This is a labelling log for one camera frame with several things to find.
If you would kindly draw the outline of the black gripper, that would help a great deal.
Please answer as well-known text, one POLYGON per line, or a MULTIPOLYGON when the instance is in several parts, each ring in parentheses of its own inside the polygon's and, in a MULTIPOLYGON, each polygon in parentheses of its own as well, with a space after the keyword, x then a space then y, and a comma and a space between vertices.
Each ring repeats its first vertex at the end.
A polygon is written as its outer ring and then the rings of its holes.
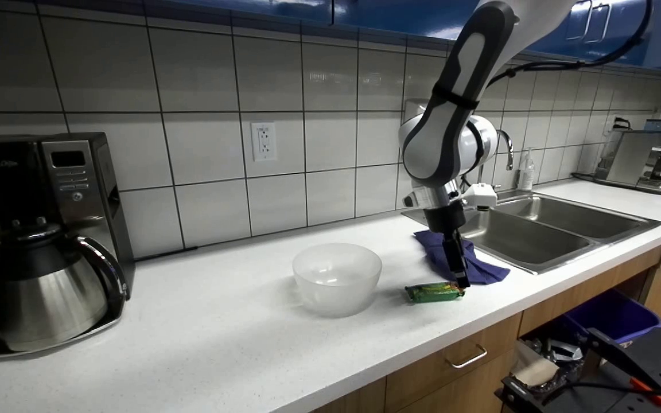
POLYGON ((459 230, 465 225, 464 202, 456 190, 445 185, 434 185, 425 190, 425 217, 432 231, 442 237, 442 253, 448 260, 449 280, 459 288, 469 287, 465 240, 459 230))

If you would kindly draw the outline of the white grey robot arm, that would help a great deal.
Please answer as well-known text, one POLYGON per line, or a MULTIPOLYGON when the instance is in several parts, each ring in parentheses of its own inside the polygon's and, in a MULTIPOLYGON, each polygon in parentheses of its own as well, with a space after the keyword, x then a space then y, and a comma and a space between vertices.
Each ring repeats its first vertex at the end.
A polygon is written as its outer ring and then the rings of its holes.
POLYGON ((490 149, 475 115, 488 79, 520 50, 553 32, 574 0, 479 0, 432 84, 421 115, 404 129, 401 164, 412 202, 442 239, 445 277, 469 285, 464 260, 464 202, 445 185, 476 168, 490 149))

